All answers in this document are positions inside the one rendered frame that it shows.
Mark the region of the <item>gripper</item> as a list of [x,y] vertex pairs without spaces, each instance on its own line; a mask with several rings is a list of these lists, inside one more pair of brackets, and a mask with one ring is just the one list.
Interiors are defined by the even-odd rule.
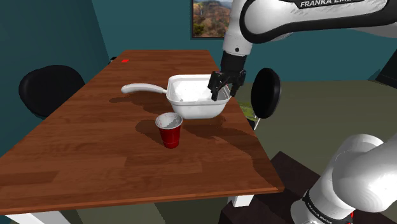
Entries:
[[221,58],[221,70],[213,71],[208,83],[208,89],[211,91],[211,99],[218,100],[219,91],[227,84],[231,83],[232,88],[230,95],[235,97],[238,89],[243,86],[246,78],[244,65],[247,56],[232,55],[226,51],[223,52]]

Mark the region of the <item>black round-backed chair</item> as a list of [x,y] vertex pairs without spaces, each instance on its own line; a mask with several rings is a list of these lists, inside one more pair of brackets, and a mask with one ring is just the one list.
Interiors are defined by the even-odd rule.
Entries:
[[257,128],[261,119],[269,118],[274,114],[280,95],[281,81],[278,74],[271,68],[261,69],[251,89],[251,106],[258,119],[253,130]]
[[75,69],[50,65],[27,73],[20,81],[18,94],[28,110],[46,118],[84,85]]

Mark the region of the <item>red plastic cup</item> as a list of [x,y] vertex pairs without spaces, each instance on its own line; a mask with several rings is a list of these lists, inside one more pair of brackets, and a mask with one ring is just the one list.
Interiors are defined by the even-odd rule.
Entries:
[[164,113],[156,118],[155,124],[166,148],[175,148],[179,145],[182,122],[183,118],[174,112]]

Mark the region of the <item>brown wooden table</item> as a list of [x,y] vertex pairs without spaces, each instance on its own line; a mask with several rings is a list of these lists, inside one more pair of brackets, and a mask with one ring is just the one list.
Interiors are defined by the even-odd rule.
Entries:
[[171,110],[166,96],[120,91],[216,68],[207,50],[121,53],[0,157],[0,215],[64,224],[69,209],[283,191],[235,99],[216,118],[183,122],[178,147],[168,149],[155,125]]

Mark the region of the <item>landscape wall picture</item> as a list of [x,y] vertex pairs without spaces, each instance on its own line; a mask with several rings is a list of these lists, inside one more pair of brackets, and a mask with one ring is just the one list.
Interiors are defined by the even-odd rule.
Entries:
[[223,39],[230,22],[232,0],[191,0],[193,39]]

